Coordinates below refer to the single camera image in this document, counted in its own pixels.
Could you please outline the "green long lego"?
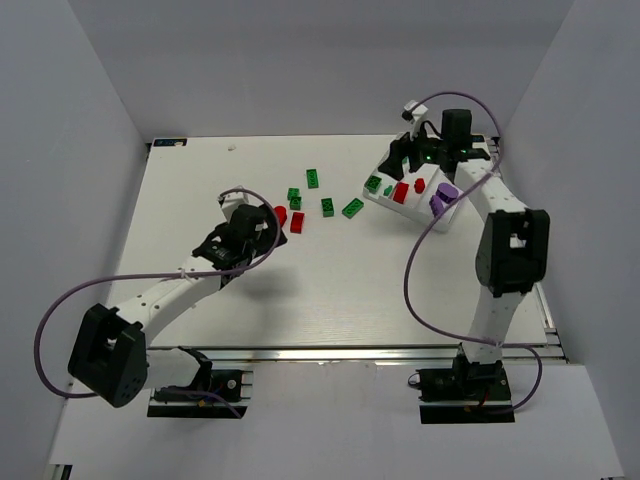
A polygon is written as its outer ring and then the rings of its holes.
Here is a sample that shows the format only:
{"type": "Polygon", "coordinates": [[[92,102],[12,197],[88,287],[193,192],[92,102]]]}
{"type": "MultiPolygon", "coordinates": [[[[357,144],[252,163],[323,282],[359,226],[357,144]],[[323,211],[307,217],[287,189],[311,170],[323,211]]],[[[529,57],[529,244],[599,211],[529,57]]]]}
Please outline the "green long lego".
{"type": "Polygon", "coordinates": [[[342,215],[352,219],[364,207],[364,202],[359,198],[352,199],[341,211],[342,215]]]}
{"type": "Polygon", "coordinates": [[[319,187],[319,177],[316,169],[308,169],[306,171],[307,186],[309,189],[317,189],[319,187]]]}

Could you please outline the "green square lego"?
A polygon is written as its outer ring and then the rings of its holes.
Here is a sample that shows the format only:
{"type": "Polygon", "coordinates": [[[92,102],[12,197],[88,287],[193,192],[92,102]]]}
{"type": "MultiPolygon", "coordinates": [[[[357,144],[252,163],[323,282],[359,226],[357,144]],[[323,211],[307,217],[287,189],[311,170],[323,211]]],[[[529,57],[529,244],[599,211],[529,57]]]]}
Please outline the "green square lego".
{"type": "Polygon", "coordinates": [[[364,188],[371,194],[375,194],[382,183],[382,179],[377,175],[371,175],[365,182],[364,188]]]}

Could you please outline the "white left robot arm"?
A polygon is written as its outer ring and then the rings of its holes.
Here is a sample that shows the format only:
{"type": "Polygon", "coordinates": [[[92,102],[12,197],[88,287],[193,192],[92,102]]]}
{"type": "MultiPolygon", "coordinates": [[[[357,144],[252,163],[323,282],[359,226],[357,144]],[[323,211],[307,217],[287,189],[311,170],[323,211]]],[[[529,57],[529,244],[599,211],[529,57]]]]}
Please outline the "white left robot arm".
{"type": "Polygon", "coordinates": [[[71,376],[115,408],[141,391],[173,398],[220,400],[212,361],[194,348],[153,351],[155,338],[201,300],[287,241],[266,204],[240,204],[196,247],[174,278],[116,306],[97,304],[81,321],[69,363],[71,376]]]}

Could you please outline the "green long lego top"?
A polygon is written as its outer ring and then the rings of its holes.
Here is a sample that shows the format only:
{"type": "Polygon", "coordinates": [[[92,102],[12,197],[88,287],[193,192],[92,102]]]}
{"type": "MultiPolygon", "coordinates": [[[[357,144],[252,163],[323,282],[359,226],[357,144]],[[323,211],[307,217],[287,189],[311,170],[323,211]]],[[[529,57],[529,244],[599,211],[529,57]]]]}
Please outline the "green long lego top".
{"type": "Polygon", "coordinates": [[[308,169],[306,171],[307,186],[309,189],[317,189],[319,187],[319,177],[316,169],[308,169]]]}

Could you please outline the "red rectangular lego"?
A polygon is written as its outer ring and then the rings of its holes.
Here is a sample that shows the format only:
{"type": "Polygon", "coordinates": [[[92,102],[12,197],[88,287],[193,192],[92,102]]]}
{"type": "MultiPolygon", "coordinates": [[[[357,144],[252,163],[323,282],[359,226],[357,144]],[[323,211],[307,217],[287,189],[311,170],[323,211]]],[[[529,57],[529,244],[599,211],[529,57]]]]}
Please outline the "red rectangular lego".
{"type": "Polygon", "coordinates": [[[300,211],[295,211],[290,222],[290,232],[294,234],[301,234],[304,226],[304,220],[305,214],[300,211]]]}

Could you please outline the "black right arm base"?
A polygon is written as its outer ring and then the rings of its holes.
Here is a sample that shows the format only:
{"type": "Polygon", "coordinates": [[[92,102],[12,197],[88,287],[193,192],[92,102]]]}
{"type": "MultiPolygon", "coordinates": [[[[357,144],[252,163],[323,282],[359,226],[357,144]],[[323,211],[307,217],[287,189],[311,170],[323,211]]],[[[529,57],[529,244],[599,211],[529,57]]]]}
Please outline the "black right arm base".
{"type": "Polygon", "coordinates": [[[471,363],[460,353],[448,368],[419,369],[407,384],[419,392],[423,425],[506,424],[515,421],[503,362],[471,363]]]}

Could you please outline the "red square lego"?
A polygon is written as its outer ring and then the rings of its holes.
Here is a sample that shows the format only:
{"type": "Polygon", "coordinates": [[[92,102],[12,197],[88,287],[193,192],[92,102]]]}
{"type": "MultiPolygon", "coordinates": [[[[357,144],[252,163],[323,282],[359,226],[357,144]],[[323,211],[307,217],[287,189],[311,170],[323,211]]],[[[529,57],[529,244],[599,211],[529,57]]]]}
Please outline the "red square lego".
{"type": "Polygon", "coordinates": [[[417,194],[422,194],[426,188],[426,184],[423,178],[417,178],[414,182],[414,191],[417,194]]]}

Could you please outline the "green lego pair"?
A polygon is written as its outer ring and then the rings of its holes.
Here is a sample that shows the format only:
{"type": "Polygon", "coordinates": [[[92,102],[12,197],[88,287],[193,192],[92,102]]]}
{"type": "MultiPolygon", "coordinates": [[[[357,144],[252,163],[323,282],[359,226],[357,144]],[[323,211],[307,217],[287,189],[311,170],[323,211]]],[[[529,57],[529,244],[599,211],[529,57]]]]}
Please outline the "green lego pair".
{"type": "Polygon", "coordinates": [[[301,210],[302,197],[299,188],[289,188],[287,191],[287,200],[289,201],[289,208],[291,210],[301,210]]]}

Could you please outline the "small red lego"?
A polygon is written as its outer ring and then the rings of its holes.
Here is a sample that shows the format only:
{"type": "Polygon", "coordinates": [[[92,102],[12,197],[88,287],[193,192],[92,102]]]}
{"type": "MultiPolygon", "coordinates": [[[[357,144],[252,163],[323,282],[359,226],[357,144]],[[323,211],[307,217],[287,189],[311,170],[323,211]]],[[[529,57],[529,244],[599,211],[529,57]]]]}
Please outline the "small red lego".
{"type": "Polygon", "coordinates": [[[409,192],[409,185],[405,182],[398,182],[393,190],[392,199],[398,204],[403,204],[409,192]]]}

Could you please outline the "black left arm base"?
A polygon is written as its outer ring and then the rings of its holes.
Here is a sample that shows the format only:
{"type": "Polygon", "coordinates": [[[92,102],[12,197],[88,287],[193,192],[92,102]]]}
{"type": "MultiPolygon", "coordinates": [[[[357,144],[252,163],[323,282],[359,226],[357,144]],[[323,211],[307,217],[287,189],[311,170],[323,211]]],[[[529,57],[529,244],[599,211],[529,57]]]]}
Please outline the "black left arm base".
{"type": "Polygon", "coordinates": [[[241,419],[252,396],[246,364],[217,363],[191,348],[151,351],[145,387],[149,418],[241,419]]]}

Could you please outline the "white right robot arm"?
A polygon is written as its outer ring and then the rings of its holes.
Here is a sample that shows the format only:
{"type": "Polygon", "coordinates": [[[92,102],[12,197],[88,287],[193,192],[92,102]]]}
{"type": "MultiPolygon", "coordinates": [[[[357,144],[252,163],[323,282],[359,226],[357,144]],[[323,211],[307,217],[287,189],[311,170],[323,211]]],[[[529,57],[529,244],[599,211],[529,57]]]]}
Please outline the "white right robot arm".
{"type": "Polygon", "coordinates": [[[483,222],[475,256],[481,285],[461,353],[472,365],[502,357],[514,314],[546,273],[550,217],[531,209],[502,180],[483,136],[471,132],[466,109],[443,111],[427,133],[428,110],[414,101],[403,111],[410,127],[398,135],[366,181],[366,198],[423,226],[445,233],[469,202],[483,222]]]}

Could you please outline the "red round lego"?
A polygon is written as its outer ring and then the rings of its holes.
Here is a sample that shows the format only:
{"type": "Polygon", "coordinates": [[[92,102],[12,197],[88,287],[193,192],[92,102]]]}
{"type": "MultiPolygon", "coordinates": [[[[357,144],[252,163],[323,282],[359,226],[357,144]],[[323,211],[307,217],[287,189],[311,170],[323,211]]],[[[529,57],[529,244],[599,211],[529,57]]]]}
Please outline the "red round lego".
{"type": "Polygon", "coordinates": [[[279,225],[283,227],[288,218],[287,209],[284,206],[276,206],[274,208],[274,211],[276,213],[279,225]]]}

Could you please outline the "purple small lego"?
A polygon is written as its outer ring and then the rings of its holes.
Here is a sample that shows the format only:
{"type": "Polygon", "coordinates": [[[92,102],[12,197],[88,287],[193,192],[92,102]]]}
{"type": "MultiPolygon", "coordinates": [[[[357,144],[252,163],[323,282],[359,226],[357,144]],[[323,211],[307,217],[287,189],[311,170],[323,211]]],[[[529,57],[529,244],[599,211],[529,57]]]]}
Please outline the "purple small lego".
{"type": "Polygon", "coordinates": [[[445,210],[443,201],[437,195],[431,196],[429,200],[429,206],[434,217],[441,216],[445,210]]]}

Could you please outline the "purple round lego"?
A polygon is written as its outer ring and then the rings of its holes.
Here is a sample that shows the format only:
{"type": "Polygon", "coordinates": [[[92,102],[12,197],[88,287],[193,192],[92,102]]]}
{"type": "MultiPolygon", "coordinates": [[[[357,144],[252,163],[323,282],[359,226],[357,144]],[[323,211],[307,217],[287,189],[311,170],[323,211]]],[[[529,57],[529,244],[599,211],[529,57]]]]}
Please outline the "purple round lego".
{"type": "Polygon", "coordinates": [[[437,186],[436,196],[445,204],[451,204],[459,197],[459,190],[454,185],[442,182],[437,186]]]}

